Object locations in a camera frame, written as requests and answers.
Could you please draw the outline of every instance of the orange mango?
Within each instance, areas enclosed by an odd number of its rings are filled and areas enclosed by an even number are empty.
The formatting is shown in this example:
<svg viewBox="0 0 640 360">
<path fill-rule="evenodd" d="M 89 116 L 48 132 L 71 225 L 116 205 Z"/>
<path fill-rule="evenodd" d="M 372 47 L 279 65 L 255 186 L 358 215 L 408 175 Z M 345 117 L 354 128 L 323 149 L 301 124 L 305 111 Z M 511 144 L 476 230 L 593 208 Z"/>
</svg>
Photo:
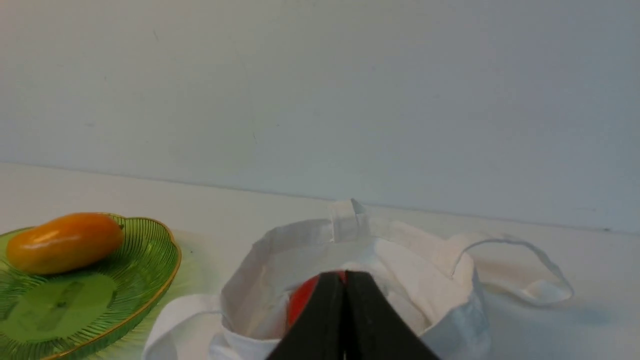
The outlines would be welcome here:
<svg viewBox="0 0 640 360">
<path fill-rule="evenodd" d="M 16 235 L 7 243 L 6 257 L 27 274 L 60 274 L 106 258 L 123 241 L 124 232 L 111 217 L 74 213 Z"/>
</svg>

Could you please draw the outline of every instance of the bag strap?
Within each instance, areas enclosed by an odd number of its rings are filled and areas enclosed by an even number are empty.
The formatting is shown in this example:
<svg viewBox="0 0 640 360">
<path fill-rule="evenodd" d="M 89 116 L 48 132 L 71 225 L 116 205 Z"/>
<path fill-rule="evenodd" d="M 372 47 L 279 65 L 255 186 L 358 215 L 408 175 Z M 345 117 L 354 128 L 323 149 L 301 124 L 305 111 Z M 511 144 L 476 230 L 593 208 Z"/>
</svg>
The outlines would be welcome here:
<svg viewBox="0 0 640 360">
<path fill-rule="evenodd" d="M 365 213 L 364 207 L 355 199 L 337 201 L 329 205 L 333 227 L 333 242 L 351 241 L 358 238 L 358 214 Z"/>
<path fill-rule="evenodd" d="M 547 253 L 527 241 L 508 234 L 467 233 L 453 236 L 444 242 L 442 249 L 433 257 L 433 262 L 445 276 L 451 279 L 462 255 L 472 247 L 484 243 L 503 243 L 526 247 L 538 257 L 540 262 L 545 265 L 557 280 L 550 282 L 538 279 L 524 289 L 508 281 L 488 280 L 484 283 L 507 290 L 516 297 L 535 306 L 545 306 L 568 300 L 575 294 L 569 280 L 564 276 L 562 270 L 551 261 Z"/>
<path fill-rule="evenodd" d="M 177 359 L 171 331 L 185 321 L 201 314 L 222 314 L 225 316 L 220 307 L 220 298 L 208 294 L 194 294 L 172 300 L 156 318 L 142 352 L 142 359 Z"/>
</svg>

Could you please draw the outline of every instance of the green plate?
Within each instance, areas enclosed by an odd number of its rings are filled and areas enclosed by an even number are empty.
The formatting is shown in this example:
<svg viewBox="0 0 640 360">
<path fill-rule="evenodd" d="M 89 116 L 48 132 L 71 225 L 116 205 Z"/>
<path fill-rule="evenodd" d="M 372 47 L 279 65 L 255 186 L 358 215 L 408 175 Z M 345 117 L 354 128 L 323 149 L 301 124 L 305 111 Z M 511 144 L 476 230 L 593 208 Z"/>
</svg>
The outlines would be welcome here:
<svg viewBox="0 0 640 360">
<path fill-rule="evenodd" d="M 121 338 L 169 288 L 182 254 L 171 231 L 149 218 L 112 216 L 122 246 L 82 270 L 30 276 L 6 260 L 0 235 L 0 352 L 3 359 L 78 359 Z"/>
</svg>

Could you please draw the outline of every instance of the table surface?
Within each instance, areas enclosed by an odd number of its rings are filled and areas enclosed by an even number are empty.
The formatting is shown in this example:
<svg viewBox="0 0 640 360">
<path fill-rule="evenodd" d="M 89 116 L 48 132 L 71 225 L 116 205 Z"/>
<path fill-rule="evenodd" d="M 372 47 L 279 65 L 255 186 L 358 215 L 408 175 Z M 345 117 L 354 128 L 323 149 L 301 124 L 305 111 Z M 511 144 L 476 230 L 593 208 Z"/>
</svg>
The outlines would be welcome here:
<svg viewBox="0 0 640 360">
<path fill-rule="evenodd" d="M 196 264 L 193 276 L 198 280 L 189 290 L 215 293 L 266 231 L 326 218 L 330 202 L 0 163 L 0 203 L 0 233 L 75 211 L 158 219 L 174 231 Z M 443 237 L 467 231 L 513 234 L 547 251 L 563 269 L 576 296 L 560 306 L 527 307 L 504 294 L 485 292 L 492 359 L 640 358 L 640 261 L 635 261 L 640 237 L 381 207 L 367 210 Z M 526 252 L 492 246 L 473 253 L 481 277 L 514 264 L 532 274 L 540 269 Z M 216 322 L 209 318 L 189 323 L 189 336 L 178 337 L 180 357 L 205 359 Z M 142 342 L 126 357 L 139 358 L 141 348 Z"/>
</svg>

